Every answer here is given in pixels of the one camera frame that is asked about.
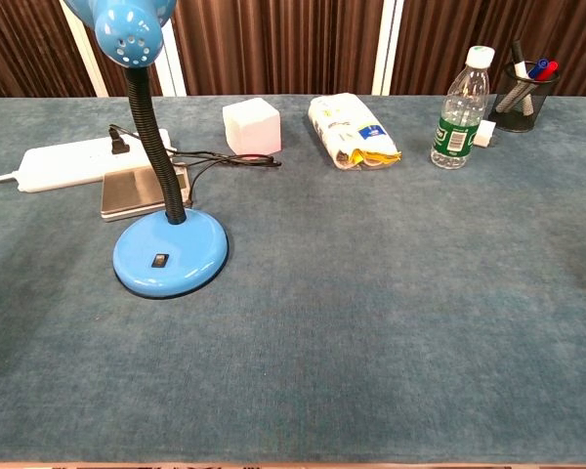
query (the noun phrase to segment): red marker cap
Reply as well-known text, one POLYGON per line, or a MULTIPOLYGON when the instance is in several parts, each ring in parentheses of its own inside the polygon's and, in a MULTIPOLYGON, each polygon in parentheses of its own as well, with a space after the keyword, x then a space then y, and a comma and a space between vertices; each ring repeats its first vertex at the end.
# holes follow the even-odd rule
POLYGON ((551 78, 551 75, 553 75, 554 71, 557 69, 558 63, 556 61, 550 61, 547 65, 547 68, 538 73, 538 76, 536 76, 536 81, 547 81, 549 78, 551 78))

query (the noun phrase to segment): white power strip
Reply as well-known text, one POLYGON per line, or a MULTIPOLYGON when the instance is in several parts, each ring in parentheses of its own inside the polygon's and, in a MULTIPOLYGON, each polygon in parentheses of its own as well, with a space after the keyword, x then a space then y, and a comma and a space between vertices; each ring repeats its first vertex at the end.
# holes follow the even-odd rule
MULTIPOLYGON (((171 147, 167 130, 160 129, 166 148, 171 147)), ((41 192, 101 181, 103 175, 123 169, 148 166, 146 151, 139 139, 123 135, 130 151, 112 154, 111 138, 86 140, 28 150, 13 176, 21 192, 41 192)))

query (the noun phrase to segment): blue desk lamp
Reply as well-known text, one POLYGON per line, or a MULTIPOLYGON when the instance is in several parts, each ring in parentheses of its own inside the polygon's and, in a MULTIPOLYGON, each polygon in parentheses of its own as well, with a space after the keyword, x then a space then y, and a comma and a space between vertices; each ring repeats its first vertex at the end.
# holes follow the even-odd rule
POLYGON ((158 133, 147 67, 163 47, 161 27, 176 0, 65 0, 96 31, 104 53, 125 67, 135 126, 156 173, 165 211, 145 216, 117 240, 113 268, 133 293, 169 298, 200 287, 224 266, 228 240, 207 213, 185 209, 174 167, 158 133))

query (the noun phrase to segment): eraser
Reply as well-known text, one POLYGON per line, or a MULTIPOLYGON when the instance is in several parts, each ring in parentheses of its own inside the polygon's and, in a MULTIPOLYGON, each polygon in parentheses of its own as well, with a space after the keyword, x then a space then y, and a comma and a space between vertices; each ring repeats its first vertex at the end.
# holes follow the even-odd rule
POLYGON ((490 143, 490 137, 492 137, 492 131, 495 129, 495 123, 489 120, 482 120, 478 132, 473 140, 473 145, 478 147, 488 147, 490 143))
POLYGON ((282 149, 280 113, 263 98, 223 109, 226 140, 235 154, 271 154, 282 149))

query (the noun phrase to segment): lamp head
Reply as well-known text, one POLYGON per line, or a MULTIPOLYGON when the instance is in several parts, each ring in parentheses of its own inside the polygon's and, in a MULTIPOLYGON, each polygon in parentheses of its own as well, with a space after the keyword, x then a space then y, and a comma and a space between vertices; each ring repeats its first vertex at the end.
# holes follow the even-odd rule
POLYGON ((96 32, 103 52, 125 67, 153 64, 163 48, 162 26, 176 0, 64 0, 96 32))

